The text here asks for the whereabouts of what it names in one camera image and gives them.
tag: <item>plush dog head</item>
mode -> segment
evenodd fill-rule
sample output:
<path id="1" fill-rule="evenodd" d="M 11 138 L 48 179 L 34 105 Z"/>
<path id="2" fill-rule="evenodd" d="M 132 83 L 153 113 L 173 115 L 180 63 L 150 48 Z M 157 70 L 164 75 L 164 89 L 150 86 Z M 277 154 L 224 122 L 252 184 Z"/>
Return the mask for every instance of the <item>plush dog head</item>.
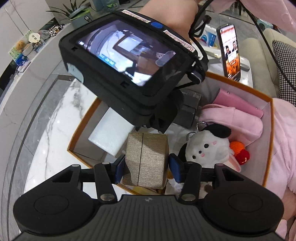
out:
<path id="1" fill-rule="evenodd" d="M 193 161 L 202 167 L 214 168 L 216 163 L 228 161 L 231 149 L 228 137 L 231 130 L 223 125 L 212 124 L 197 132 L 188 140 L 178 157 L 183 161 Z"/>

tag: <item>gold box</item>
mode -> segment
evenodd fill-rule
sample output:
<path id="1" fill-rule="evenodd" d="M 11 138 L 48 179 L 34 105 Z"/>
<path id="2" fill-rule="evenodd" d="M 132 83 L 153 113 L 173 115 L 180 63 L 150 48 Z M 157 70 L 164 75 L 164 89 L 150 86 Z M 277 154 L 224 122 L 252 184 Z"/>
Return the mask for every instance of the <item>gold box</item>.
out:
<path id="1" fill-rule="evenodd" d="M 168 138 L 165 134 L 132 132 L 126 147 L 124 185 L 162 189 L 168 170 Z"/>

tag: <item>black and white checkered cushion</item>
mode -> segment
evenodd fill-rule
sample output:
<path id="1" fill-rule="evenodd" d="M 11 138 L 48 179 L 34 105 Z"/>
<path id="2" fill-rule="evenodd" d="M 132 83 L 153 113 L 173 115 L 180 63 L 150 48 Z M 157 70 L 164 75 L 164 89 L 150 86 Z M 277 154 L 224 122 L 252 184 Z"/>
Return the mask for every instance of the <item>black and white checkered cushion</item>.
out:
<path id="1" fill-rule="evenodd" d="M 296 87 L 296 48 L 282 41 L 273 40 L 272 46 L 274 55 L 283 72 Z M 278 69 L 279 73 L 279 97 L 296 106 L 296 92 L 291 88 L 288 82 Z"/>

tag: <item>red plush ball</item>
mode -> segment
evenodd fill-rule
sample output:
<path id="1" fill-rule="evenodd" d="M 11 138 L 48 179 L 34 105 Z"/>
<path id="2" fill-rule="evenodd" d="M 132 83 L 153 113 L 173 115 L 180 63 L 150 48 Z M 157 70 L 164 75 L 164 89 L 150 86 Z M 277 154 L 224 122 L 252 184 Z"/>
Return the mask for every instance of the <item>red plush ball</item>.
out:
<path id="1" fill-rule="evenodd" d="M 250 153 L 243 149 L 235 156 L 235 159 L 240 165 L 243 165 L 250 159 Z"/>

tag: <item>smartphone screen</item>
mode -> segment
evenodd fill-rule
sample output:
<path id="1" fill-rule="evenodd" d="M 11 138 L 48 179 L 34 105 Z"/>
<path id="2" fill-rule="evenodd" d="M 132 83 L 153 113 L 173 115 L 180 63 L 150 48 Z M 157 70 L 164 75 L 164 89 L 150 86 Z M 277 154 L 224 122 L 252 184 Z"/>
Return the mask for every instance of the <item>smartphone screen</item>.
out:
<path id="1" fill-rule="evenodd" d="M 233 24 L 219 27 L 217 35 L 220 41 L 224 74 L 229 79 L 240 80 L 240 60 L 237 35 Z"/>
<path id="2" fill-rule="evenodd" d="M 99 27 L 77 44 L 143 86 L 176 53 L 157 39 L 120 20 Z"/>

